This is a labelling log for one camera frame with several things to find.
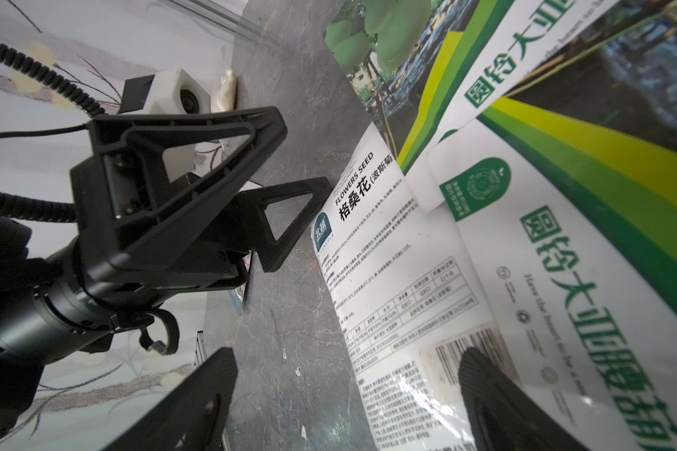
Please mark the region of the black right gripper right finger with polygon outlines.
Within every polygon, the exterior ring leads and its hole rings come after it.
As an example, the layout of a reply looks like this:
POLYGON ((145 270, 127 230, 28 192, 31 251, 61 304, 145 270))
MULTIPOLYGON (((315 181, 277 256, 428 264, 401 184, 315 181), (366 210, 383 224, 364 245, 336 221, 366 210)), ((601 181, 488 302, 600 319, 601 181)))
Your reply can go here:
POLYGON ((462 356, 458 378, 479 450, 584 450, 476 348, 462 356))

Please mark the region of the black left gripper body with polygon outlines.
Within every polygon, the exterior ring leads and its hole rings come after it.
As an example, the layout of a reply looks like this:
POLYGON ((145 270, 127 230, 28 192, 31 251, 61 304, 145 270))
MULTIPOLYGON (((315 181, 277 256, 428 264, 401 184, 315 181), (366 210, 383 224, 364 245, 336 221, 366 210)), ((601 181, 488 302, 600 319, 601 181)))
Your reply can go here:
POLYGON ((82 287, 106 307, 158 306, 178 294, 235 289, 248 277, 244 265, 247 247, 205 237, 167 264, 157 264, 154 252, 147 262, 135 267, 120 267, 109 261, 112 256, 97 240, 78 240, 82 287))

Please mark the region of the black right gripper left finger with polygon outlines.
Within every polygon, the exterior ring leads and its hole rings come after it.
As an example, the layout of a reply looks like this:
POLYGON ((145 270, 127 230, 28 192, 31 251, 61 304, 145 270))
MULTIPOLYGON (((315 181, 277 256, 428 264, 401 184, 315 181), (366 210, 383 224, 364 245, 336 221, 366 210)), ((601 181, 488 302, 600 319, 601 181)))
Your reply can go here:
POLYGON ((233 349, 219 349, 105 448, 209 450, 226 426, 238 374, 233 349))

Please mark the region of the white flower seed packet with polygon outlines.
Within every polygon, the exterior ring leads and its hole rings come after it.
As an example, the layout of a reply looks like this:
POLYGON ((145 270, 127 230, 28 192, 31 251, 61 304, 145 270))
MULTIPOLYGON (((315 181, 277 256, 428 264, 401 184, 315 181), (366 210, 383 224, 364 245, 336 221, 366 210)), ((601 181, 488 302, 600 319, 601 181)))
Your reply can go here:
POLYGON ((254 253, 249 253, 246 257, 243 258, 244 268, 246 269, 246 281, 243 285, 240 285, 238 288, 233 289, 229 292, 229 297, 231 297, 231 302, 234 305, 234 308, 239 316, 244 315, 246 312, 248 299, 247 293, 250 284, 250 278, 252 273, 252 260, 254 253))
POLYGON ((423 212, 374 126, 311 232, 376 447, 476 449, 461 358, 515 367, 451 213, 423 212))

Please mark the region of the small green gourd seed packet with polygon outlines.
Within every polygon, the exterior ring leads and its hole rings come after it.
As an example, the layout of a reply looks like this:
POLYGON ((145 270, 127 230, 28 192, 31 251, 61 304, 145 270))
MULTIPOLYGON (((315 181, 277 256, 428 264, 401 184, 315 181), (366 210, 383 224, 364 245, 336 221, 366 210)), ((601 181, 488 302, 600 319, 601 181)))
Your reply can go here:
POLYGON ((609 2, 431 166, 536 402, 677 450, 677 1, 609 2))

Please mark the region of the large green gourd seed packet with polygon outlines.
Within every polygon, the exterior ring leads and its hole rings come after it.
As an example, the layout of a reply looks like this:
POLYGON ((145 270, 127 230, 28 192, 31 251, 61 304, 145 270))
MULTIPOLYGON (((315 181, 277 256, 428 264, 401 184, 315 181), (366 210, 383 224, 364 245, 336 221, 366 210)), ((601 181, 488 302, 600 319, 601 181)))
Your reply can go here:
POLYGON ((323 39, 417 203, 443 203, 433 150, 611 8, 609 1, 347 1, 323 39))

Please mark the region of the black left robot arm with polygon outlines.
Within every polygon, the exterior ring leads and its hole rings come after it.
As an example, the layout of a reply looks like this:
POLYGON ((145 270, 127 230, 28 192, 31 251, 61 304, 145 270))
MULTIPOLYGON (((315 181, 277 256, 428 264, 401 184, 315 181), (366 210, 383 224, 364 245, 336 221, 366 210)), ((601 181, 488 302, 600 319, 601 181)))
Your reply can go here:
POLYGON ((218 114, 97 116, 73 202, 0 192, 0 439, 46 366, 107 351, 116 334, 171 355, 170 298, 246 283, 257 254, 276 272, 327 201, 327 178, 247 189, 278 149, 274 107, 218 114))

